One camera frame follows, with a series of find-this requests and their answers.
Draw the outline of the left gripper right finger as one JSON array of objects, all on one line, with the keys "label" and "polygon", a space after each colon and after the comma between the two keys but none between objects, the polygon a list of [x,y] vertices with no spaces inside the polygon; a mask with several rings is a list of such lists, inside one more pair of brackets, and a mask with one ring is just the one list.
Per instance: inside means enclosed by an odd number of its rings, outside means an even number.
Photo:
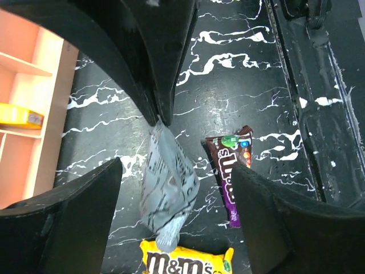
[{"label": "left gripper right finger", "polygon": [[241,163],[232,185],[253,273],[364,272],[364,200],[320,202]]}]

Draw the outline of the clear silver snack wrapper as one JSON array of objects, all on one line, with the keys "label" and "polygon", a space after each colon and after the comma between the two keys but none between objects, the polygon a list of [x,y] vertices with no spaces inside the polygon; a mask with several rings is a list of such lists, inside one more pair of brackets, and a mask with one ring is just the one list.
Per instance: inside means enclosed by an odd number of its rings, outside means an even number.
[{"label": "clear silver snack wrapper", "polygon": [[199,187],[192,161],[159,120],[151,131],[140,201],[141,221],[155,234],[159,250],[171,253],[176,249]]}]

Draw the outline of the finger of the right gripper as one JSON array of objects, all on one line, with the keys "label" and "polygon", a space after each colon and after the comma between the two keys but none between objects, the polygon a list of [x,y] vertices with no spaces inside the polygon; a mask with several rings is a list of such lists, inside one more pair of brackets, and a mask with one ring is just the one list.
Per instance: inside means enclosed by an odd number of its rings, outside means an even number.
[{"label": "finger of the right gripper", "polygon": [[136,20],[151,66],[153,93],[165,125],[173,118],[175,87],[197,20],[197,1],[124,1]]},{"label": "finger of the right gripper", "polygon": [[145,1],[1,1],[90,57],[134,101],[149,125],[158,120],[153,75],[141,23],[155,7]]}]

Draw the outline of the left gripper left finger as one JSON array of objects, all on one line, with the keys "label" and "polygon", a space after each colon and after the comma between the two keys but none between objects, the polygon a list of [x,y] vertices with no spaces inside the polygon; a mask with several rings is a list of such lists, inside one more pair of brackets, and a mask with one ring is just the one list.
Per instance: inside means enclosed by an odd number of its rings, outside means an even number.
[{"label": "left gripper left finger", "polygon": [[114,158],[1,210],[1,273],[100,273],[122,174]]}]

